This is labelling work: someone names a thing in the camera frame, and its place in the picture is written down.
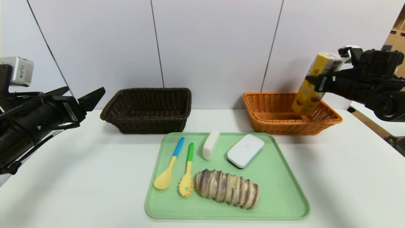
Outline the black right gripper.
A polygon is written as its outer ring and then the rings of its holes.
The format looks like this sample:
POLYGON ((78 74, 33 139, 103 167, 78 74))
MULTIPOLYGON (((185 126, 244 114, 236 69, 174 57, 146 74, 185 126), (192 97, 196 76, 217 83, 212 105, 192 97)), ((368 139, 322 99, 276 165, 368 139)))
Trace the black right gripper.
POLYGON ((317 92, 329 92, 336 95, 346 95, 350 82, 350 69, 330 71, 320 76, 306 76, 317 92))

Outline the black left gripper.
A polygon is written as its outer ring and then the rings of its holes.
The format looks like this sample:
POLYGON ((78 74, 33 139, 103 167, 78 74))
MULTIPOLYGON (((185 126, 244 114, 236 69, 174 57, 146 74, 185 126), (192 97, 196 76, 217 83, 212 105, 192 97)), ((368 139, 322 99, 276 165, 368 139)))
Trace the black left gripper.
POLYGON ((52 96, 51 99, 37 100, 32 109, 16 117, 16 126, 29 136, 32 143, 38 143, 62 124, 79 124, 85 119, 86 112, 94 110, 106 92, 101 87, 79 98, 77 103, 74 97, 63 96, 69 91, 69 87, 64 86, 46 92, 45 95, 52 96))

